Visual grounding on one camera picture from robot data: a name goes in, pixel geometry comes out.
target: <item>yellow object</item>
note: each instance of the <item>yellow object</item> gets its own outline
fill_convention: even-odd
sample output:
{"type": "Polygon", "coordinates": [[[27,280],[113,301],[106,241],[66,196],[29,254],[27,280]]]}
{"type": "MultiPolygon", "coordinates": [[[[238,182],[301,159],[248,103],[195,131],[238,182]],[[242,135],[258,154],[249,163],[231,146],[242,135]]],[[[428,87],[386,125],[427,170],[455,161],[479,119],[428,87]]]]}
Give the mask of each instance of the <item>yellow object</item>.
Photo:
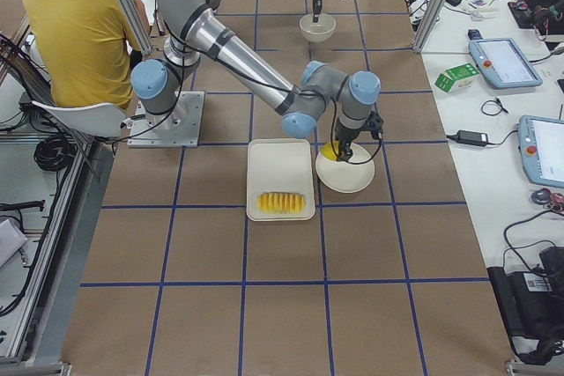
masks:
{"type": "Polygon", "coordinates": [[[263,213],[300,213],[306,206],[306,199],[298,193],[262,193],[257,203],[263,213]]]}
{"type": "Polygon", "coordinates": [[[327,159],[333,160],[334,162],[336,162],[337,161],[337,155],[335,154],[335,151],[338,151],[338,141],[333,142],[332,148],[331,148],[331,143],[325,144],[321,148],[320,153],[322,155],[324,155],[327,159]]]}
{"type": "Polygon", "coordinates": [[[59,107],[109,101],[133,89],[126,43],[140,50],[117,0],[22,0],[59,107]]]}

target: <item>white table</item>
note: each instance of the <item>white table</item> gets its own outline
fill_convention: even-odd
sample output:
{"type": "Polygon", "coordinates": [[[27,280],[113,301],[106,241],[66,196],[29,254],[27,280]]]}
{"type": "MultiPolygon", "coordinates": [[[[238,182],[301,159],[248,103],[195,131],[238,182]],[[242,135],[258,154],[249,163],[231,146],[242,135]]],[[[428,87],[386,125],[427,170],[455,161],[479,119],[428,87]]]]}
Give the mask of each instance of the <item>white table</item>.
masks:
{"type": "MultiPolygon", "coordinates": [[[[436,77],[447,68],[471,62],[471,57],[429,54],[423,54],[422,57],[446,134],[455,134],[459,129],[485,132],[490,142],[500,143],[516,128],[519,118],[524,114],[559,117],[564,93],[555,80],[562,77],[564,63],[558,57],[551,57],[535,66],[544,79],[539,87],[494,90],[482,76],[478,76],[471,86],[451,93],[434,86],[436,77]],[[509,114],[492,117],[480,112],[481,105],[495,96],[501,99],[509,114]]],[[[501,266],[503,251],[507,248],[503,229],[543,210],[530,199],[531,193],[542,187],[527,181],[517,149],[516,134],[497,147],[480,148],[453,142],[449,142],[449,145],[486,266],[501,266]]],[[[545,215],[532,223],[512,228],[509,237],[515,246],[537,240],[552,240],[562,246],[562,223],[562,218],[545,215]]],[[[522,250],[523,256],[530,264],[537,264],[538,252],[546,247],[550,246],[543,244],[522,250]]],[[[522,269],[523,266],[513,254],[508,254],[506,270],[512,268],[522,269]]]]}
{"type": "Polygon", "coordinates": [[[476,28],[485,39],[506,38],[514,39],[519,48],[526,55],[544,55],[548,52],[545,43],[539,40],[532,29],[519,28],[507,2],[511,0],[484,0],[487,4],[491,2],[491,8],[496,8],[497,12],[483,12],[483,16],[495,18],[485,18],[481,21],[472,20],[469,13],[479,11],[472,8],[466,0],[457,6],[445,4],[439,14],[439,19],[435,23],[433,31],[429,35],[427,42],[423,46],[424,53],[458,53],[468,52],[467,32],[470,28],[476,28]]]}

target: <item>person's arm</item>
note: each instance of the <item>person's arm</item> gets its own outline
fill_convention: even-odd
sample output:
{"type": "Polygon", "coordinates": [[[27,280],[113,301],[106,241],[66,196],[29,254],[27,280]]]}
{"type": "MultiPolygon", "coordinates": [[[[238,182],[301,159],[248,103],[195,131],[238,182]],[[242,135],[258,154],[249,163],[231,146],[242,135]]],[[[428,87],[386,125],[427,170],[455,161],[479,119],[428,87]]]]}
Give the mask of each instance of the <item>person's arm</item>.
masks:
{"type": "Polygon", "coordinates": [[[133,0],[133,4],[137,9],[137,13],[141,18],[141,23],[143,24],[143,28],[145,32],[148,34],[151,32],[151,26],[149,25],[149,19],[147,18],[147,12],[145,11],[145,4],[142,0],[133,0]]]}

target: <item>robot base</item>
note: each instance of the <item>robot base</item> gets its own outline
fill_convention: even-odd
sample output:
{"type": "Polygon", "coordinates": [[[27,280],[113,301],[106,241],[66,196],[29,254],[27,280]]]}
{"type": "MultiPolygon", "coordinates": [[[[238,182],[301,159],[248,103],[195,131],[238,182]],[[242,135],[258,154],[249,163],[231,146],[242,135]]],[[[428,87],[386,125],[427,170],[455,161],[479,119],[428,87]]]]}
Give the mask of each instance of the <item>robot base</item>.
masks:
{"type": "MultiPolygon", "coordinates": [[[[135,135],[149,129],[149,125],[145,119],[134,121],[130,130],[130,136],[134,138],[127,141],[128,146],[130,148],[197,147],[204,111],[204,97],[204,92],[181,92],[178,101],[188,111],[188,115],[176,128],[169,131],[157,133],[150,130],[137,137],[135,135]]],[[[145,108],[139,102],[136,114],[144,113],[145,108]]]]}

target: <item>brown floor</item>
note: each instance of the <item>brown floor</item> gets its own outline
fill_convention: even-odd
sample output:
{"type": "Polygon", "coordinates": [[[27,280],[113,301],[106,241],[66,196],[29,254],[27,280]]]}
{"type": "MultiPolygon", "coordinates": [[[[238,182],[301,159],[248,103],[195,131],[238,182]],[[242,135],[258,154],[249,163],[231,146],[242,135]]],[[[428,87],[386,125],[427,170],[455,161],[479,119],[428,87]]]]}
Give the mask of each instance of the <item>brown floor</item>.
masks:
{"type": "MultiPolygon", "coordinates": [[[[385,145],[358,194],[315,178],[309,221],[245,215],[247,145],[279,118],[217,64],[195,150],[116,157],[62,359],[73,375],[506,374],[511,357],[403,0],[224,0],[218,18],[288,79],[310,60],[382,80],[385,145]]],[[[312,160],[330,114],[310,137],[312,160]]],[[[372,151],[369,137],[360,139],[372,151]]]]}

